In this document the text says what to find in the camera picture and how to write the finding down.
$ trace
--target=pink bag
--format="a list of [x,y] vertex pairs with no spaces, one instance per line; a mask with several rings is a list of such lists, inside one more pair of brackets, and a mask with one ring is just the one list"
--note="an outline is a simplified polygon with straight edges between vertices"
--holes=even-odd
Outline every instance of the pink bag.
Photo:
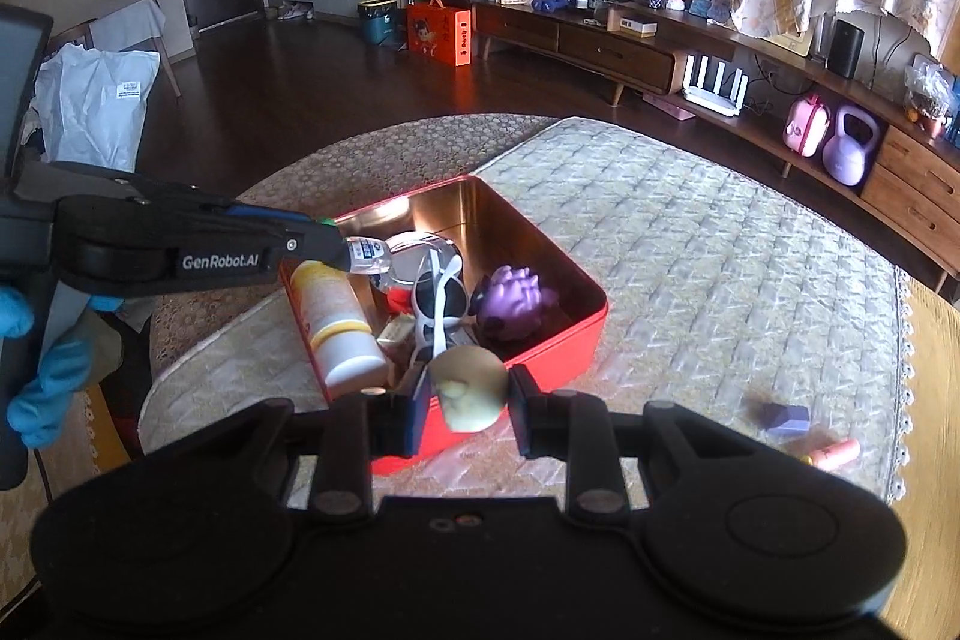
[[819,95],[805,95],[790,108],[784,128],[784,143],[805,158],[813,155],[827,135],[829,109]]

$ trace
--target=speaker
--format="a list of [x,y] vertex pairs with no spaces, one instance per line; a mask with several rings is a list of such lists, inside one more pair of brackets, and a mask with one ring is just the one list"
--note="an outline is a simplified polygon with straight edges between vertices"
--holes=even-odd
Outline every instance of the speaker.
[[833,44],[827,57],[827,68],[834,74],[853,78],[856,64],[860,60],[860,48],[863,47],[863,30],[843,20],[837,20],[833,27]]

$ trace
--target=blue glove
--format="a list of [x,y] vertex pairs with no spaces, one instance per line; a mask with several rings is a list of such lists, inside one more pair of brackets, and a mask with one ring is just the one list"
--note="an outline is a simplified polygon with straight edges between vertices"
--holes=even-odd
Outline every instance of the blue glove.
[[[104,296],[90,299],[90,307],[101,311],[114,311],[121,303]],[[0,336],[21,338],[32,325],[34,314],[26,299],[17,290],[0,287]],[[91,352],[88,340],[58,340],[40,362],[35,379],[13,397],[7,421],[26,447],[45,448],[59,437],[70,400],[90,375]]]

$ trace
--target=screw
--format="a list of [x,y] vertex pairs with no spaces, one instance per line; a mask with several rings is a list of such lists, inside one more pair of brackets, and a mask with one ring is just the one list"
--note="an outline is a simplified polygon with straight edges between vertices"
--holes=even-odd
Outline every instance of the screw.
[[458,525],[462,525],[464,528],[478,527],[483,523],[483,519],[479,515],[471,512],[465,512],[463,515],[458,515],[453,520],[456,521]]
[[313,506],[328,515],[350,515],[361,504],[360,497],[352,491],[323,491],[313,498]]
[[429,525],[432,530],[438,531],[441,534],[447,534],[457,530],[457,525],[449,518],[433,518]]
[[593,515],[613,515],[623,509],[623,497],[606,488],[592,488],[577,497],[581,509]]

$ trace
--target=red tin box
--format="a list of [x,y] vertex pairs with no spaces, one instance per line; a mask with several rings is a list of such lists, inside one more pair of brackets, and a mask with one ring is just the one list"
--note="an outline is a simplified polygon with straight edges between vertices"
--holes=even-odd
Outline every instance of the red tin box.
[[[607,317],[607,295],[570,256],[478,177],[456,177],[395,196],[342,215],[337,218],[337,225],[347,236],[387,239],[403,231],[428,231],[452,239],[464,259],[467,290],[473,290],[485,274],[505,263],[529,266],[541,276],[544,285],[558,292],[559,306],[544,319],[538,333],[528,340],[486,347],[493,349],[507,366],[526,365],[541,389],[546,391],[570,383],[586,372],[593,361]],[[280,271],[288,295],[294,268],[296,265],[284,265]],[[373,296],[366,278],[353,276],[350,282],[373,332],[378,333],[388,317],[382,308],[382,297]],[[304,333],[296,311],[294,316],[309,354],[308,335]],[[328,396],[322,379],[320,388]],[[434,398],[419,456],[410,461],[404,458],[378,459],[373,463],[373,472],[389,475],[415,461],[434,456],[468,436],[450,432]]]

